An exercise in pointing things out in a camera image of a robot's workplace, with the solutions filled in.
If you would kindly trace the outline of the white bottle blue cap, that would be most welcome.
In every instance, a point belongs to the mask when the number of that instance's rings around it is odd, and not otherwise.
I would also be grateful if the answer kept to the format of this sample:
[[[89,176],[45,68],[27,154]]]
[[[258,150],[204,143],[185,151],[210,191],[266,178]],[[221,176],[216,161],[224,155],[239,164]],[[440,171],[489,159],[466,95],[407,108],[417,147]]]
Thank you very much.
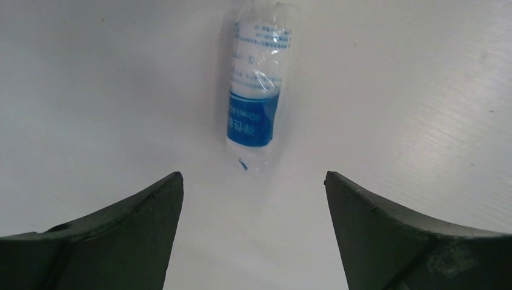
[[[287,58],[289,6],[250,1],[234,21],[226,143],[247,171],[267,166]]]

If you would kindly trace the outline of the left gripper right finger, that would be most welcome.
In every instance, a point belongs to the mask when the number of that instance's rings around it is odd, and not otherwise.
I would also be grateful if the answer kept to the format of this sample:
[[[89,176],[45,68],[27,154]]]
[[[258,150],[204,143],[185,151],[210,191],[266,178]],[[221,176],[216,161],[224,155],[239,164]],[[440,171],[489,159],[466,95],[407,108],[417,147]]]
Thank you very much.
[[[338,172],[325,190],[350,289],[510,289],[511,235],[379,196]]]

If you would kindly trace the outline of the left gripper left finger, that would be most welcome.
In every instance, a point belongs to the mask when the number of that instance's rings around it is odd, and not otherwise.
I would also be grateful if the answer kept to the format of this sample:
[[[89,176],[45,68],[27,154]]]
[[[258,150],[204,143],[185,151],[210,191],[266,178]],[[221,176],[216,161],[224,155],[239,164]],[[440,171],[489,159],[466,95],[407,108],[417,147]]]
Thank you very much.
[[[1,238],[2,289],[162,289],[184,200],[174,172],[43,232]]]

